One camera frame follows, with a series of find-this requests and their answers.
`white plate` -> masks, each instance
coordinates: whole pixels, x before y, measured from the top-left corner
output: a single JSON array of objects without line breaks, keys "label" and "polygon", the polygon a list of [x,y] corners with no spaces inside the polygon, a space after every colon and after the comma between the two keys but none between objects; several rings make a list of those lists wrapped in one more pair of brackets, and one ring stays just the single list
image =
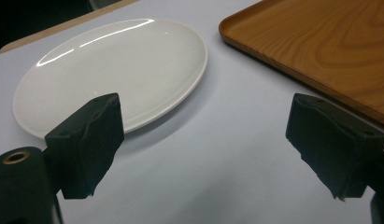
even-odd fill
[{"label": "white plate", "polygon": [[44,56],[13,98],[23,129],[40,138],[92,98],[117,92],[126,133],[178,105],[201,79],[204,40],[167,20],[109,24],[78,35]]}]

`white table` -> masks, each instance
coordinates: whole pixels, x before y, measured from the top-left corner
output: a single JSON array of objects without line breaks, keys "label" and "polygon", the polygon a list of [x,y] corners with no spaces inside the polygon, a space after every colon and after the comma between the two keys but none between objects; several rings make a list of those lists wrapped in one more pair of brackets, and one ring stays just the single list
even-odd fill
[{"label": "white table", "polygon": [[46,147],[17,124],[11,102],[22,76],[48,51],[115,21],[169,19],[206,41],[205,76],[173,111],[125,135],[93,197],[66,201],[58,194],[65,223],[370,223],[374,192],[334,200],[285,138],[293,95],[319,94],[221,41],[220,21],[254,3],[140,0],[1,54],[0,155]]}]

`table surface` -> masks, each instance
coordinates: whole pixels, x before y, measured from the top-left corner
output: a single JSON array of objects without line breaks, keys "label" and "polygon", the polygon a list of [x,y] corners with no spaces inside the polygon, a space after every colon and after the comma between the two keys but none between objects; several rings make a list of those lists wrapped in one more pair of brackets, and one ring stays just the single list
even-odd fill
[{"label": "table surface", "polygon": [[285,138],[296,92],[321,96],[227,46],[220,22],[252,0],[139,0],[0,54],[0,155],[46,144],[26,133],[11,102],[22,76],[69,38],[115,21],[182,22],[208,46],[205,75],[174,110],[125,135],[86,200],[58,194],[65,223],[371,223],[361,199],[334,200]]}]

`tray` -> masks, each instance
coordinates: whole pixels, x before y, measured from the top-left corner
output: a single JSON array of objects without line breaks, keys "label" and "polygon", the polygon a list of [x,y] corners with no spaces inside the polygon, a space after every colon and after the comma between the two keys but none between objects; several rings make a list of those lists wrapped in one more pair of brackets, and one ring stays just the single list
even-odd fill
[{"label": "tray", "polygon": [[384,0],[263,0],[220,35],[384,124]]}]

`wood grain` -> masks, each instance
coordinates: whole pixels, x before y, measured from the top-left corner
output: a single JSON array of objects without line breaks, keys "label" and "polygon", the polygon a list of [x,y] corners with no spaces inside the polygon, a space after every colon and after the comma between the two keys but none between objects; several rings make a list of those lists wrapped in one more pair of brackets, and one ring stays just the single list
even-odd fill
[{"label": "wood grain", "polygon": [[50,27],[49,29],[46,29],[44,31],[38,32],[38,33],[33,34],[33,35],[28,35],[22,39],[13,41],[13,42],[3,46],[0,49],[0,53],[4,53],[4,52],[7,52],[7,51],[12,50],[12,49],[19,48],[23,45],[35,42],[35,41],[37,41],[41,38],[44,38],[46,36],[57,34],[63,30],[66,30],[66,29],[69,29],[69,28],[74,27],[76,25],[82,24],[83,22],[90,21],[94,18],[105,15],[105,14],[112,12],[116,9],[119,9],[121,7],[126,7],[126,6],[128,6],[134,2],[137,2],[137,1],[138,0],[121,0],[120,2],[114,3],[114,4],[107,6],[107,7],[100,8],[100,9],[95,10],[91,13],[86,14],[86,15],[77,17],[71,21],[66,21],[64,23]]},{"label": "wood grain", "polygon": [[384,0],[263,0],[220,34],[384,124]]}]

